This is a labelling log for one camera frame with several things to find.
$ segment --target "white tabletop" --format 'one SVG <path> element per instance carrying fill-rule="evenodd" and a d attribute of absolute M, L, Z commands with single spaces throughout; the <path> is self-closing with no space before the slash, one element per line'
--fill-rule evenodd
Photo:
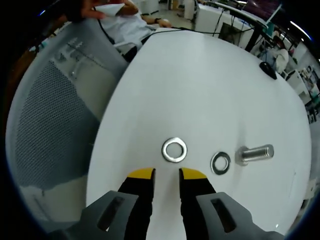
<path fill-rule="evenodd" d="M 266 231 L 285 233 L 294 221 L 310 174 L 311 137 L 303 103 L 260 60 L 223 40 L 190 31 L 152 36 L 121 78 L 103 116 L 89 168 L 86 204 L 117 190 L 140 168 L 156 168 L 147 239 L 186 239 L 180 214 L 181 167 L 206 174 Z M 164 160 L 164 142 L 187 145 L 180 163 Z M 272 144 L 274 157 L 235 164 L 235 151 Z M 231 158 L 224 175 L 210 160 Z"/>

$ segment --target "white shirt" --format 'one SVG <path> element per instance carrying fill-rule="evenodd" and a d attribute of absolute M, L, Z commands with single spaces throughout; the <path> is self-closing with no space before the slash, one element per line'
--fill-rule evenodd
<path fill-rule="evenodd" d="M 124 5 L 124 3 L 121 3 L 96 7 L 97 11 L 103 12 L 107 16 L 101 20 L 101 25 L 116 44 L 122 42 L 138 43 L 155 29 L 147 25 L 141 18 L 141 12 L 129 16 L 116 16 Z"/>
<path fill-rule="evenodd" d="M 275 36 L 280 37 L 280 33 L 277 30 L 273 31 L 271 38 L 274 39 Z"/>
<path fill-rule="evenodd" d="M 286 49 L 271 50 L 272 55 L 275 57 L 275 67 L 278 73 L 282 73 L 289 62 L 289 53 Z"/>

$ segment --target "computer mouse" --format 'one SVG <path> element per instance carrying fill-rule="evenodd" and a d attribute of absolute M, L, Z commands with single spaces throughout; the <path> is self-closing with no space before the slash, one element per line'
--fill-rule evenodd
<path fill-rule="evenodd" d="M 277 79 L 276 71 L 271 67 L 271 65 L 268 62 L 261 62 L 259 64 L 259 67 L 262 69 L 262 71 L 264 71 L 265 74 L 269 75 L 274 80 Z"/>

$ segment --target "person in background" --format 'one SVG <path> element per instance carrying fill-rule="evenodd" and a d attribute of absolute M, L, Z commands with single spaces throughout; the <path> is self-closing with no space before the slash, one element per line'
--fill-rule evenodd
<path fill-rule="evenodd" d="M 96 10 L 107 17 L 100 20 L 101 26 L 110 38 L 118 43 L 144 44 L 155 31 L 154 24 L 161 28 L 171 28 L 169 21 L 142 15 L 137 6 L 130 0 L 112 0 L 106 5 L 97 6 Z M 124 55 L 131 62 L 138 52 L 137 46 L 133 46 Z"/>
<path fill-rule="evenodd" d="M 283 41 L 279 40 L 274 48 L 269 48 L 261 52 L 258 58 L 269 63 L 275 71 L 281 74 L 289 62 L 289 53 Z"/>
<path fill-rule="evenodd" d="M 275 36 L 277 36 L 278 38 L 280 38 L 280 31 L 279 31 L 279 29 L 278 29 L 277 27 L 274 28 L 274 31 L 273 31 L 273 33 L 272 33 L 272 35 L 271 35 L 271 38 L 274 39 Z"/>

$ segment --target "gray office chair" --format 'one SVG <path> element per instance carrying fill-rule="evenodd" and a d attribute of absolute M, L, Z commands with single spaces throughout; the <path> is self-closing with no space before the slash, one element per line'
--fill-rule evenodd
<path fill-rule="evenodd" d="M 24 74 L 8 115 L 8 167 L 47 232 L 80 219 L 100 120 L 128 66 L 91 21 L 69 24 L 49 39 Z"/>

